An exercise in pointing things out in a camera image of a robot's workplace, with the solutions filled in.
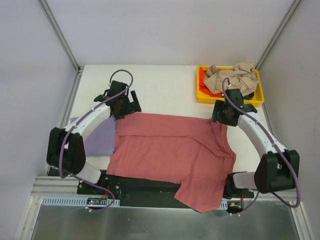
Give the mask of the pink red t shirt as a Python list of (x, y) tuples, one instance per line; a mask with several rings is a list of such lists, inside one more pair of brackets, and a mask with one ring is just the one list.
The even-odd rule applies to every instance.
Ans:
[(227, 130), (210, 119), (133, 113), (117, 123), (106, 172), (178, 184), (176, 200), (200, 213), (215, 210), (236, 161)]

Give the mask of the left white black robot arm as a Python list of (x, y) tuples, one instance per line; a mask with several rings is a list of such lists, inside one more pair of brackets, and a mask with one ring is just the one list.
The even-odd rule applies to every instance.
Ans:
[(88, 188), (99, 195), (105, 191), (106, 183), (101, 171), (86, 160), (85, 140), (105, 120), (116, 120), (141, 112), (141, 106), (135, 90), (119, 81), (112, 81), (110, 88), (98, 95), (90, 108), (72, 123), (63, 128), (55, 127), (50, 131), (46, 162), (64, 172), (89, 182)]

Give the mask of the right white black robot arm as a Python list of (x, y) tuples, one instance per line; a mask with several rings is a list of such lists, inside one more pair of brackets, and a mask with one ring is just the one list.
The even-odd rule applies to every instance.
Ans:
[(288, 150), (263, 125), (257, 109), (244, 104), (239, 89), (224, 91), (224, 100), (217, 100), (211, 117), (231, 127), (239, 127), (255, 147), (259, 163), (254, 172), (236, 172), (232, 181), (225, 184), (225, 192), (237, 197), (243, 189), (257, 190), (262, 194), (296, 189), (300, 191), (298, 173), (300, 156), (296, 150)]

